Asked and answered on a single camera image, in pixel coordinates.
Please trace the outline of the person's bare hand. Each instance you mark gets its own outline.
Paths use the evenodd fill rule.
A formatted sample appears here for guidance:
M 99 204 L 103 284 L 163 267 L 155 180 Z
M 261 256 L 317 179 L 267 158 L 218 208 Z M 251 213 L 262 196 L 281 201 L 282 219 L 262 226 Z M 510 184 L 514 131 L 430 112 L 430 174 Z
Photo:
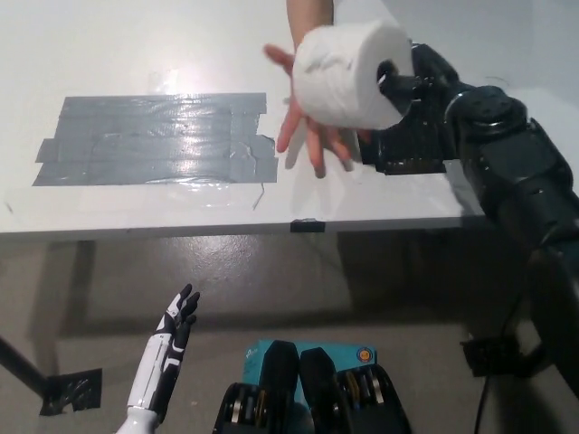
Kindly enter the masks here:
M 305 127 L 305 138 L 302 142 L 306 145 L 308 159 L 316 177 L 323 177 L 326 173 L 324 150 L 327 148 L 338 158 L 344 169 L 350 171 L 353 162 L 352 153 L 346 143 L 342 129 L 339 127 L 327 127 L 318 123 L 307 116 L 297 102 L 292 73 L 294 56 L 273 44 L 265 44 L 263 52 L 272 63 L 281 67 L 289 76 L 288 109 L 280 126 L 276 150 L 279 153 L 286 152 L 300 125 L 303 124 Z

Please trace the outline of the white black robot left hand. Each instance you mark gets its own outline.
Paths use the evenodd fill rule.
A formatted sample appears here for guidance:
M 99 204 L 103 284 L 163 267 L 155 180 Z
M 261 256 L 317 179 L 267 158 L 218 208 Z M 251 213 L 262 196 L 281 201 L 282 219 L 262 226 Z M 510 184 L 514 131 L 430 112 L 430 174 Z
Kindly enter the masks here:
M 200 293 L 187 284 L 171 301 L 149 337 L 128 396 L 128 406 L 153 411 L 161 420 L 176 386 Z

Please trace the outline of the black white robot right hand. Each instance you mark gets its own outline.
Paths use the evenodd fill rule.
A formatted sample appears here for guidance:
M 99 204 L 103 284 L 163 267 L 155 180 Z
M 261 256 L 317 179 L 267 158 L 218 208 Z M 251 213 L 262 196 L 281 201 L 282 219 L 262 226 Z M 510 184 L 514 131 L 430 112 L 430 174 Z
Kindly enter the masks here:
M 412 44 L 413 76 L 381 68 L 381 89 L 403 111 L 403 118 L 387 130 L 374 132 L 375 168 L 389 175 L 441 173 L 444 162 L 454 157 L 445 130 L 445 98 L 459 82 L 451 64 L 431 46 Z

